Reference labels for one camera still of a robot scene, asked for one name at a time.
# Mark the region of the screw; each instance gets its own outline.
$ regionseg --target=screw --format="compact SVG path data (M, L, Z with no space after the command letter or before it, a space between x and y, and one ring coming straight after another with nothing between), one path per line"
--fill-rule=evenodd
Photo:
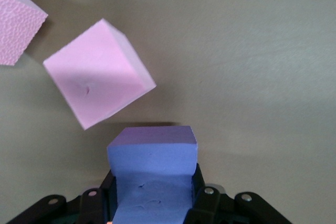
M97 191L91 191L91 192L89 192L89 196L94 196L96 194L97 194Z
M225 189L221 185L206 183L205 186L215 188L220 194L225 194Z
M55 203L57 203L58 202L58 199L51 199L49 202L48 202L48 204L49 205L53 205L53 204L55 204Z
M204 192L205 192L206 194L213 194L215 191L214 191L212 188L207 187L207 188L204 189Z
M250 202L252 200L252 197L248 194L243 194L241 196L241 198L244 200L244 201L247 201L247 202Z

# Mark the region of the metal bolt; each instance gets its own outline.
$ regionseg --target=metal bolt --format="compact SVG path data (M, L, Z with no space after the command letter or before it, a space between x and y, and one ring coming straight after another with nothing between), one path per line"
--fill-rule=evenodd
M252 200L252 197L248 194L243 194L241 196L241 198L244 200L244 201L247 201L247 202L250 202Z
M89 196L94 196L96 194L97 194L97 191L91 191L91 192L89 192Z
M55 204L55 203L57 203L58 202L58 199L51 199L49 202L48 202L48 204L49 205L53 205L53 204Z
M212 187L212 188L215 188L215 189L218 190L218 192L219 192L220 194L225 194L225 189L224 189L224 187L221 186L221 185L206 183L205 186L206 186L206 187Z
M215 191L214 191L212 188L207 187L207 188L204 189L204 192L205 192L206 194L213 194Z

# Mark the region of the blue foam block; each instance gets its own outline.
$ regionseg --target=blue foam block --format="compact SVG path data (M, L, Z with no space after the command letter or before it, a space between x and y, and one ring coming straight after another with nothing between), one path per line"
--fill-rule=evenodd
M113 224L181 224L192 207L197 143L189 126L126 128L109 146Z

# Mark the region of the foam block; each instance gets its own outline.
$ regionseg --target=foam block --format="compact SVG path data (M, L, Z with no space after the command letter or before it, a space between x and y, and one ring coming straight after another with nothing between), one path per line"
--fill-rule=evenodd
M0 0L0 64L18 61L47 16L31 0Z
M197 142L189 126L126 128L108 146L113 224L181 224L192 207Z
M44 66L85 130L156 86L126 36L104 19Z

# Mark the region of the pink foam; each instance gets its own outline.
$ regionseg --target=pink foam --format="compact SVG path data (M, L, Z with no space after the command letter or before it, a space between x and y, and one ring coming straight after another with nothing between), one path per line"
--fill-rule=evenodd
M0 0L0 64L18 61L47 16L31 0Z
M156 86L126 36L104 19L44 66L85 130Z

